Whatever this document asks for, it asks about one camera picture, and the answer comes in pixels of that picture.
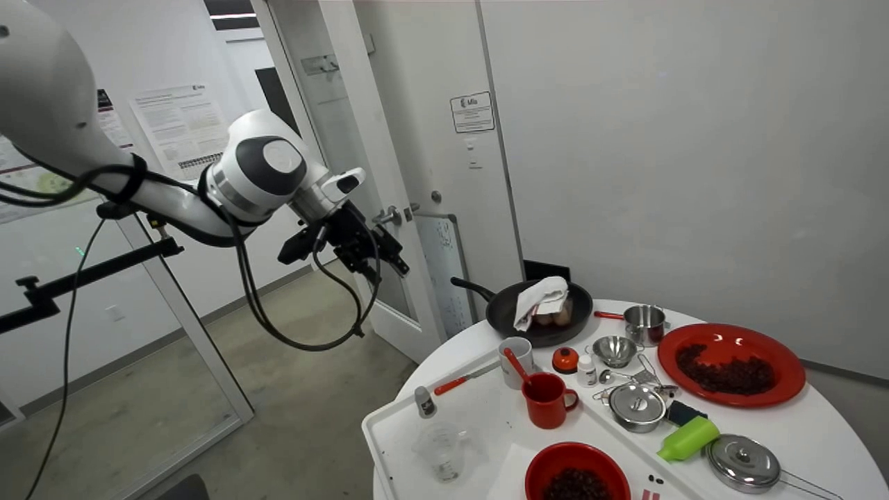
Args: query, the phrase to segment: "door frame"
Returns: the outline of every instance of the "door frame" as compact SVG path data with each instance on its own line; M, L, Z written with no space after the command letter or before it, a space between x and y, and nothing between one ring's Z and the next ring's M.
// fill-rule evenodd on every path
M312 114L305 105L305 98L301 92L301 74L298 74L298 59L290 49L281 19L276 17L273 0L251 0L258 17L260 31L267 34L267 45L273 53L273 60L279 67L285 99L295 110L295 119L301 126L301 135L305 138L320 159L326 159L326 149L320 146L320 138L312 126ZM387 123L384 99L370 67L362 23L355 3L349 0L316 0L340 73L341 83L349 99L349 110L358 128L362 149L366 159L366 169L373 173L373 180L365 189L374 189L377 199L384 206L395 206L397 210L409 210L409 189L401 173L397 149L391 141L391 130ZM370 328L381 338L387 338L391 348L406 352L415 362L422 362L427 352L433 352L445 341L445 319L442 312L433 305L433 283L424 262L424 251L419 242L417 224L404 217L406 223L395 228L404 259L409 262L410 271L406 276L406 294L415 309L415 317L401 313L397 309L387 302L374 302L370 313ZM370 287L358 281L358 291L366 299Z

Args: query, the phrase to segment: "white table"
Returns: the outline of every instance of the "white table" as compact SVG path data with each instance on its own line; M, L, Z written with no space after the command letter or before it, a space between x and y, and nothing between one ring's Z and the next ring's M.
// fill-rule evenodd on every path
M599 312L626 312L629 305L633 302L598 299ZM666 312L666 319L669 319L669 328L699 323L677 312ZM592 338L615 337L615 333L623 333L623 323L588 319L584 333L577 333L569 344L577 348L581 352L588 352ZM462 331L415 370L415 376L406 380L397 396L410 396L417 387L427 387L445 377L455 366L484 352L491 352L498 344L501 344L501 337L498 331L491 331L488 323L477 323ZM554 348L537 349L534 355L541 370L551 370ZM658 370L658 377L669 380L655 362L655 348L645 349L645 355ZM861 445L861 438L856 435L856 430L808 383L794 399L776 408L755 408L755 412L713 406L690 392L680 392L677 396L687 406L705 412L720 424L723 434L742 434L766 445L777 456L783 469L804 474L808 481L817 481L819 485L840 492L844 500L889 500L887 481L879 464L873 460L873 456L866 453L866 446ZM655 451L652 442L645 442L645 438L662 442L662 434L658 435L638 434L633 438L647 445L647 451ZM698 483L690 481L690 485L695 485L692 492L699 492L699 496L747 496L747 495L731 492L727 485L717 483L717 478L708 478L704 471L692 478ZM384 488L384 478L377 471L374 471L374 500L388 500Z

